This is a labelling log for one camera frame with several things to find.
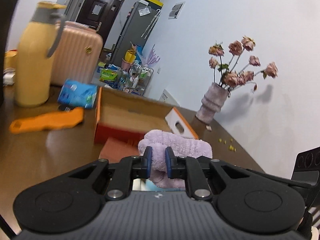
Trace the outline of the red cardboard box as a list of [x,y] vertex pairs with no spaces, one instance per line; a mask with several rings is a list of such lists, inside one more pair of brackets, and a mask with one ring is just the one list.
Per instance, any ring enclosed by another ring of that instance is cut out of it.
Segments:
[[136,146],[154,129],[199,138],[177,107],[114,89],[98,89],[95,117],[96,144],[113,138]]

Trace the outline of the yellow crumbs on table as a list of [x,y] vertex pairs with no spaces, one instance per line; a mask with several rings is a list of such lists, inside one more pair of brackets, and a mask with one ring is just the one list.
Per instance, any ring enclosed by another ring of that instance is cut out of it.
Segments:
[[229,140],[224,140],[222,138],[218,139],[218,142],[221,144],[224,144],[225,146],[227,146],[228,150],[231,152],[236,152],[236,147],[233,145],[233,138],[229,139]]

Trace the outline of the pink textured vase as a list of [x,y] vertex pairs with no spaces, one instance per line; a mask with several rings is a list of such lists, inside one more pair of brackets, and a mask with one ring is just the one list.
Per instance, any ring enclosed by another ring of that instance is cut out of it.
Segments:
[[227,90],[217,83],[212,83],[201,100],[201,107],[195,115],[197,119],[209,125],[213,121],[214,115],[221,111],[228,96]]

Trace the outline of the dried pink roses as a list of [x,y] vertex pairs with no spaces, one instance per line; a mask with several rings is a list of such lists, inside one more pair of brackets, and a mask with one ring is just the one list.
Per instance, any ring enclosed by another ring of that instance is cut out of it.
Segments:
[[208,66],[213,71],[213,85],[227,94],[245,85],[253,85],[252,91],[255,92],[258,85],[254,79],[257,76],[263,79],[278,77],[275,62],[262,66],[259,57],[253,54],[248,56],[243,66],[240,65],[243,54],[252,53],[255,47],[255,40],[248,36],[231,42],[226,49],[221,42],[210,46]]

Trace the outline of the blue tissue pack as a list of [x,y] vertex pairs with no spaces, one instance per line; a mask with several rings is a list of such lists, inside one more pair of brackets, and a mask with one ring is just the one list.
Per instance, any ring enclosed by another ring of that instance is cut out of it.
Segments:
[[97,96],[97,86],[67,79],[58,96],[58,103],[72,107],[92,109]]

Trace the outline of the pink ribbed suitcase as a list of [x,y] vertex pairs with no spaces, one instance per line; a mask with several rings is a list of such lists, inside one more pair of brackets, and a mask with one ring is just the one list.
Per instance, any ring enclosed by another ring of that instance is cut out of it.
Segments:
[[90,83],[103,45],[102,37],[94,29],[67,21],[54,53],[50,83],[62,86],[68,79]]

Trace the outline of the yellow thermos jug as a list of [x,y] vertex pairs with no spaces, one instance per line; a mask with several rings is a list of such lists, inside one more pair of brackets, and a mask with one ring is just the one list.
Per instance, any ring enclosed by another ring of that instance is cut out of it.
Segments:
[[18,43],[15,73],[15,102],[35,107],[49,98],[54,53],[59,45],[66,18],[65,5],[41,1]]

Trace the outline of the grey refrigerator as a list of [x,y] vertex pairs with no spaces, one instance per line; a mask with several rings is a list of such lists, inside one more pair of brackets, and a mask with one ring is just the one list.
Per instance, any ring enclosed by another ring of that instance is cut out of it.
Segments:
[[136,2],[128,13],[124,26],[116,42],[111,63],[120,67],[127,50],[134,44],[144,47],[162,7],[148,0]]

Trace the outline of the yellow box on refrigerator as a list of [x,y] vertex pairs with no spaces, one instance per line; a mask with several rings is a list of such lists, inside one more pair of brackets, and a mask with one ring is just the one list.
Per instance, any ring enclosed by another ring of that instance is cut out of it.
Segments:
[[153,4],[156,4],[156,5],[160,6],[160,7],[163,7],[163,3],[160,2],[159,0],[146,0],[146,1],[151,2]]

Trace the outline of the dark entrance door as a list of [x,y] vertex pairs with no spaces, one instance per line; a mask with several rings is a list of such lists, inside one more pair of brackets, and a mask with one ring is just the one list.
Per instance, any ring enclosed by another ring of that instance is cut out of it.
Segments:
[[75,21],[95,30],[105,44],[124,1],[85,0]]

